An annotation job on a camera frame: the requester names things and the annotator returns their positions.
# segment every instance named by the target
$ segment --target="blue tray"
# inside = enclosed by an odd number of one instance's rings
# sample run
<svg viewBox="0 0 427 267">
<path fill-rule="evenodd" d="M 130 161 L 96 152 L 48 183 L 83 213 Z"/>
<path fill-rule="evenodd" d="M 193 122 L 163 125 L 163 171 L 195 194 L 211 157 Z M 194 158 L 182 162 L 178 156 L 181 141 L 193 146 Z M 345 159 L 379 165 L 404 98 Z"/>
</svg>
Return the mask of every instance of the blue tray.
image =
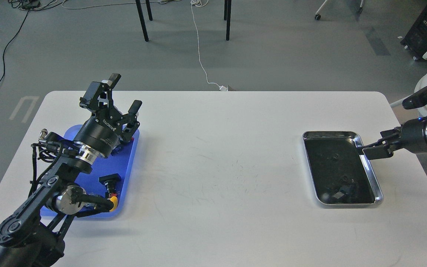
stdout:
<svg viewBox="0 0 427 267">
<path fill-rule="evenodd" d="M 82 128 L 82 125 L 75 125 L 70 127 L 64 138 L 73 140 L 77 132 Z M 118 193 L 118 207 L 112 212 L 102 212 L 99 214 L 91 215 L 85 218 L 109 218 L 117 215 L 123 208 L 124 199 L 126 196 L 126 189 L 128 188 L 128 181 L 131 175 L 131 170 L 134 161 L 134 154 L 136 153 L 136 146 L 138 145 L 139 130 L 134 133 L 133 139 L 123 149 L 115 155 L 109 155 L 107 159 L 98 157 L 93 163 L 93 171 L 91 174 L 80 173 L 77 177 L 76 183 L 84 188 L 87 194 L 96 194 L 105 197 L 106 188 L 98 182 L 98 178 L 110 174 L 120 174 L 121 181 L 116 184 L 116 191 Z M 88 208 L 83 207 L 81 211 L 86 211 Z M 41 216 L 54 217 L 57 214 L 46 207 L 41 208 Z"/>
</svg>

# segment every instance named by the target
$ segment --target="black table leg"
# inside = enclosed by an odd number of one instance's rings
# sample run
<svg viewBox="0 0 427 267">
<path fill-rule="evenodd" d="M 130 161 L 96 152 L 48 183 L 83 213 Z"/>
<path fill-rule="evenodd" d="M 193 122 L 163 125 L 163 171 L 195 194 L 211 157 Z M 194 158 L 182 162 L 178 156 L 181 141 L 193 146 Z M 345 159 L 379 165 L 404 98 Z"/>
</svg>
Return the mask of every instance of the black table leg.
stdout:
<svg viewBox="0 0 427 267">
<path fill-rule="evenodd" d="M 225 0 L 225 7 L 224 7 L 224 20 L 227 20 L 227 0 Z"/>
<path fill-rule="evenodd" d="M 230 16 L 232 13 L 232 0 L 227 0 L 227 41 L 230 40 Z"/>
<path fill-rule="evenodd" d="M 143 10 L 141 9 L 141 1 L 136 0 L 136 7 L 138 9 L 139 21 L 141 22 L 141 28 L 143 29 L 144 41 L 149 42 L 148 31 L 146 30 L 146 24 L 144 23 Z"/>
<path fill-rule="evenodd" d="M 153 21 L 153 14 L 151 13 L 151 4 L 149 3 L 149 0 L 146 0 L 146 7 L 148 9 L 149 20 Z"/>
</svg>

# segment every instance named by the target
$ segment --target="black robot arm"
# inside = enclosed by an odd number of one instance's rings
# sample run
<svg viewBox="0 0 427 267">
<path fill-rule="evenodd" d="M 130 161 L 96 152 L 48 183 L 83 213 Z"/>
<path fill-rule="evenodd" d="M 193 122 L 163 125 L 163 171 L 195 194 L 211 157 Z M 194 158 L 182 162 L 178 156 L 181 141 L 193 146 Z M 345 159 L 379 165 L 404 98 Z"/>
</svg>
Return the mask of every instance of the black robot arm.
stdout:
<svg viewBox="0 0 427 267">
<path fill-rule="evenodd" d="M 403 100 L 402 105 L 405 109 L 427 105 L 427 86 Z M 427 153 L 427 117 L 409 120 L 380 134 L 382 138 L 377 142 L 359 147 L 359 153 L 368 159 L 389 158 L 394 151 L 402 148 L 414 154 Z"/>
<path fill-rule="evenodd" d="M 53 265 L 64 255 L 63 239 L 74 217 L 116 208 L 117 201 L 113 197 L 87 195 L 76 184 L 76 178 L 81 172 L 89 174 L 95 159 L 107 157 L 118 140 L 129 142 L 139 126 L 136 113 L 141 101 L 135 100 L 126 115 L 113 105 L 111 91 L 119 79 L 119 74 L 113 74 L 109 81 L 90 85 L 80 99 L 80 106 L 90 110 L 92 116 L 73 141 L 44 129 L 39 142 L 32 145 L 34 150 L 39 147 L 41 158 L 42 154 L 49 157 L 51 165 L 39 178 L 33 179 L 29 198 L 0 224 L 0 267 Z M 109 184 L 113 179 L 103 178 L 102 181 Z M 90 203 L 93 208 L 81 211 L 85 203 Z M 40 221 L 43 206 L 57 214 L 48 225 Z"/>
</svg>

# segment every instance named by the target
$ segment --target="stainless steel tray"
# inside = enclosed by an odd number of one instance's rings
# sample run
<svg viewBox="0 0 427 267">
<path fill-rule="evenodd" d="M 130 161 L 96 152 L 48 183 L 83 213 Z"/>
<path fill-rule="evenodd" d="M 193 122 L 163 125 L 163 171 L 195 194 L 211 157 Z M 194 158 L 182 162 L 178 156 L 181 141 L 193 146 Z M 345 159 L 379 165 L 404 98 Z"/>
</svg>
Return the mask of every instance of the stainless steel tray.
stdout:
<svg viewBox="0 0 427 267">
<path fill-rule="evenodd" d="M 318 131 L 303 134 L 317 199 L 331 208 L 378 205 L 383 194 L 370 161 L 358 153 L 354 132 Z"/>
</svg>

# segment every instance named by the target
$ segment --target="power adapter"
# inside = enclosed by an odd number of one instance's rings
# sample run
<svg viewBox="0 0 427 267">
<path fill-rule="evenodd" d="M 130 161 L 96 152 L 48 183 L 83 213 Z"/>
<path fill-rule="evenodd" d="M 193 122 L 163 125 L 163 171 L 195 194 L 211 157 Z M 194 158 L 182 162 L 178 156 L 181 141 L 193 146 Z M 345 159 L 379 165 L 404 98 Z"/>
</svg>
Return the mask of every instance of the power adapter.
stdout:
<svg viewBox="0 0 427 267">
<path fill-rule="evenodd" d="M 40 7 L 40 1 L 24 0 L 20 8 L 22 10 L 32 10 L 32 9 L 37 8 L 37 7 Z"/>
</svg>

